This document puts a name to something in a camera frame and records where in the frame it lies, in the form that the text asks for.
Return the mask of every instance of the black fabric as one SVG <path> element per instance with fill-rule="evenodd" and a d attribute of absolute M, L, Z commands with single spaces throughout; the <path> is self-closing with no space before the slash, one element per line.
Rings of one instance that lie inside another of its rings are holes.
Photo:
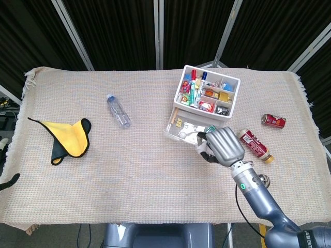
<path fill-rule="evenodd" d="M 1 183 L 1 184 L 0 184 L 0 191 L 1 191 L 1 190 L 4 190 L 4 189 L 6 189 L 6 188 L 9 188 L 9 187 L 11 187 L 11 186 L 13 186 L 13 185 L 17 182 L 17 180 L 20 178 L 20 175 L 21 175 L 21 174 L 16 173 L 16 174 L 12 177 L 12 179 L 10 179 L 8 182 Z"/>
<path fill-rule="evenodd" d="M 165 69 L 214 60 L 234 0 L 165 0 Z"/>
<path fill-rule="evenodd" d="M 0 33 L 1 85 L 18 98 L 34 67 L 86 70 L 51 1 L 0 1 Z"/>
<path fill-rule="evenodd" d="M 243 1 L 220 61 L 228 67 L 288 70 L 330 22 L 330 1 Z"/>
<path fill-rule="evenodd" d="M 298 71 L 308 102 L 323 138 L 331 136 L 331 40 L 328 40 Z"/>
<path fill-rule="evenodd" d="M 156 69 L 153 0 L 63 2 L 95 70 Z"/>

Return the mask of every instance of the beige woven tablecloth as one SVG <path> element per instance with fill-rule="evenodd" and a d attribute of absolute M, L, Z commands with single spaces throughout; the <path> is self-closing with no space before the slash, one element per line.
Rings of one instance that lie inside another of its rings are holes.
<path fill-rule="evenodd" d="M 234 132 L 247 127 L 270 149 L 266 165 L 250 151 L 257 173 L 297 224 L 331 220 L 331 179 L 318 130 L 298 76 L 290 72 L 211 69 L 241 79 Z M 181 70 L 72 72 L 36 68 L 28 85 L 0 182 L 21 173 L 0 192 L 0 222 L 32 224 L 243 222 L 230 171 L 208 164 L 194 146 L 164 136 Z M 122 130 L 106 95 L 116 95 L 133 125 Z M 262 126 L 265 113 L 286 117 L 284 129 Z M 92 123 L 82 158 L 51 165 L 52 136 L 37 120 Z M 251 222 L 259 220 L 242 195 Z"/>

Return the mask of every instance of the can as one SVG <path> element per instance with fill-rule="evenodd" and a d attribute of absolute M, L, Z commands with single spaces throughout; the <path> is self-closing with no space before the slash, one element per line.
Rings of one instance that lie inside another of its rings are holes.
<path fill-rule="evenodd" d="M 261 118 L 261 124 L 275 128 L 284 128 L 285 123 L 286 119 L 284 117 L 274 116 L 271 114 L 264 114 Z"/>

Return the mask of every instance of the bottle cap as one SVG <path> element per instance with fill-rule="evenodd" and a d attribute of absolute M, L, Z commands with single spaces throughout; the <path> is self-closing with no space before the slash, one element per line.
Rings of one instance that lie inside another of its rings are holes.
<path fill-rule="evenodd" d="M 274 159 L 275 159 L 275 158 L 274 158 L 272 155 L 269 155 L 268 158 L 267 158 L 266 160 L 264 160 L 264 162 L 265 162 L 266 164 L 269 164 L 269 163 L 271 163 Z"/>
<path fill-rule="evenodd" d="M 196 75 L 197 71 L 196 70 L 192 70 L 192 80 L 195 80 L 195 75 Z"/>

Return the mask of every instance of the tablecloth fringe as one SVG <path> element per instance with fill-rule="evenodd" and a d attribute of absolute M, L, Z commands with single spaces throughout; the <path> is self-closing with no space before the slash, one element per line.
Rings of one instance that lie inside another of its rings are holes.
<path fill-rule="evenodd" d="M 299 85 L 299 88 L 301 89 L 302 96 L 305 98 L 305 100 L 306 100 L 305 102 L 306 102 L 307 106 L 309 107 L 309 109 L 311 109 L 311 107 L 314 106 L 314 103 L 313 102 L 310 102 L 310 103 L 308 102 L 306 88 L 304 87 L 303 83 L 301 82 L 300 76 L 298 76 L 295 73 L 292 73 L 292 75 L 293 75 L 294 79 L 297 81 L 297 83 Z M 311 119 L 314 122 L 314 119 L 312 118 L 312 112 L 311 111 L 309 111 L 309 112 L 310 112 Z M 316 124 L 315 124 L 315 131 L 316 131 L 317 136 L 319 136 L 320 129 L 318 128 L 318 126 Z"/>
<path fill-rule="evenodd" d="M 36 76 L 36 68 L 26 72 L 24 74 L 26 76 L 25 84 L 22 90 L 22 99 L 24 98 L 24 95 L 26 94 L 26 90 L 29 89 L 29 85 L 35 87 L 37 85 L 35 76 Z"/>

